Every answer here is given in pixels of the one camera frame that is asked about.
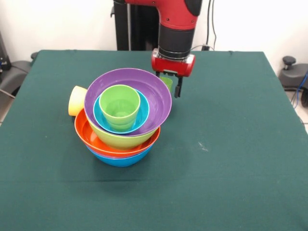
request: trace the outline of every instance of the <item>green cup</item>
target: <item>green cup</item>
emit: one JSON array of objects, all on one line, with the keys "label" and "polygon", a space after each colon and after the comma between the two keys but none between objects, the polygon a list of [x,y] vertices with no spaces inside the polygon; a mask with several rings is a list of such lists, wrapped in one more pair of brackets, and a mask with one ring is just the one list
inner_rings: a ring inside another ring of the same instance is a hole
[{"label": "green cup", "polygon": [[171,88],[172,88],[172,84],[173,84],[172,79],[167,78],[167,77],[160,77],[160,79],[167,85],[169,91],[171,92]]},{"label": "green cup", "polygon": [[99,103],[111,128],[123,132],[129,130],[136,121],[140,96],[130,86],[113,85],[102,92]]}]

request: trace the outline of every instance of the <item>purple bowl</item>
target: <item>purple bowl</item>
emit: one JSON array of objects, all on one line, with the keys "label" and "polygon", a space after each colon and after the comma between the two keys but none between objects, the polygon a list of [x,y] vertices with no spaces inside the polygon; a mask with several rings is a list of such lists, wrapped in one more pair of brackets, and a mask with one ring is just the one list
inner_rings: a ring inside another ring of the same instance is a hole
[{"label": "purple bowl", "polygon": [[95,100],[105,89],[116,84],[128,85],[139,90],[147,98],[150,105],[150,114],[144,125],[130,134],[121,136],[135,137],[147,134],[161,126],[169,116],[172,97],[168,87],[160,78],[140,69],[116,69],[94,80],[86,94],[84,102],[86,115],[99,130],[102,130],[102,128],[95,120],[93,114]]}]

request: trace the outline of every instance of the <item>black cylindrical joint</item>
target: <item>black cylindrical joint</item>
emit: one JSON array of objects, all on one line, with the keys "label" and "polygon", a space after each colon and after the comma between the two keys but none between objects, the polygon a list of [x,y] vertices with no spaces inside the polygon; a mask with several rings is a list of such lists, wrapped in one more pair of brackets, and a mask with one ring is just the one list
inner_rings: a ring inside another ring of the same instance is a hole
[{"label": "black cylindrical joint", "polygon": [[119,4],[125,4],[125,0],[114,0],[114,2],[119,3]]},{"label": "black cylindrical joint", "polygon": [[184,59],[190,54],[193,36],[194,29],[175,30],[160,25],[158,51],[169,59]]}]

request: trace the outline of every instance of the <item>white wall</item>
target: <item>white wall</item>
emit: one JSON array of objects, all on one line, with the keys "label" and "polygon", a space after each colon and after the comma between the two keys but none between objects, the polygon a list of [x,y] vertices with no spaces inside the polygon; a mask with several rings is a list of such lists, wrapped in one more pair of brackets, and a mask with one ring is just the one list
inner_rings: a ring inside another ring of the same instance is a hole
[{"label": "white wall", "polygon": [[[206,41],[207,3],[194,45]],[[0,0],[0,30],[10,58],[29,60],[41,49],[116,50],[112,5],[112,0]],[[215,0],[216,50],[264,51],[276,73],[284,55],[308,62],[307,9],[307,0]]]}]

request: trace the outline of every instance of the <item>green bowl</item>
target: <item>green bowl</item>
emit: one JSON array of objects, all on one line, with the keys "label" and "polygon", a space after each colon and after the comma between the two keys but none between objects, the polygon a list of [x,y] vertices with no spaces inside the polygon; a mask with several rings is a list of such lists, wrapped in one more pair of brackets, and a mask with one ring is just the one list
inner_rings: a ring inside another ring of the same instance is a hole
[{"label": "green bowl", "polygon": [[98,128],[91,122],[88,116],[87,116],[87,119],[94,133],[100,138],[100,140],[102,140],[104,143],[106,143],[108,146],[112,148],[122,149],[122,150],[137,147],[139,144],[147,141],[158,129],[157,128],[154,131],[151,131],[141,136],[133,136],[133,137],[120,136],[120,135],[115,135],[103,129]]},{"label": "green bowl", "polygon": [[140,96],[134,88],[119,84],[102,92],[99,105],[111,128],[124,132],[134,125],[140,101]]}]

